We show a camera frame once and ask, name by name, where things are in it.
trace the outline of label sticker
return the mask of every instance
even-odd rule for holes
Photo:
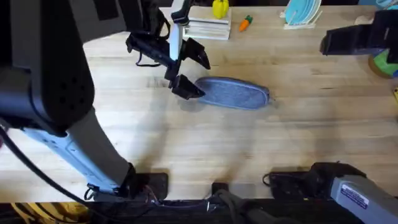
[[[363,197],[360,193],[353,190],[351,187],[343,184],[341,187],[341,193],[355,202],[357,205],[362,207],[363,209],[367,209],[369,205],[369,200],[366,197]]]

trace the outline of wooden tabletop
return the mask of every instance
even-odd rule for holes
[[[185,101],[163,79],[165,68],[135,66],[127,34],[85,44],[96,87],[95,108],[106,134],[138,172],[167,172],[168,199],[199,199],[215,180],[231,182],[242,197],[270,197],[262,182],[271,169],[341,161],[398,195],[398,105],[390,80],[368,67],[367,56],[323,56],[328,29],[353,25],[373,6],[323,6],[317,27],[282,30],[283,7],[234,7],[228,41],[198,41],[211,70],[187,59],[181,72],[233,77],[270,89],[276,102],[257,111]],[[254,20],[238,32],[246,15]],[[86,180],[45,146],[18,130],[19,147],[44,172],[83,196]],[[11,152],[0,149],[0,202],[67,201]]]

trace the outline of blue pencil case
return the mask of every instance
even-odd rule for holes
[[[243,80],[226,77],[202,77],[195,82],[206,95],[198,101],[243,110],[256,110],[269,102],[269,90]]]

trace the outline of orange carrot toy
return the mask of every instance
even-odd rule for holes
[[[241,25],[239,26],[239,32],[245,31],[251,24],[251,21],[253,21],[253,17],[246,16],[246,18],[244,18],[244,20],[241,22]]]

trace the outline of green object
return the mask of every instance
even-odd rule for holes
[[[253,17],[251,17],[250,15],[247,15],[246,18],[244,18],[244,19],[249,21],[250,24],[251,24],[251,21],[253,21]]]
[[[389,50],[381,52],[378,56],[373,58],[373,61],[382,72],[393,76],[394,72],[398,70],[398,63],[387,63],[388,52]]]

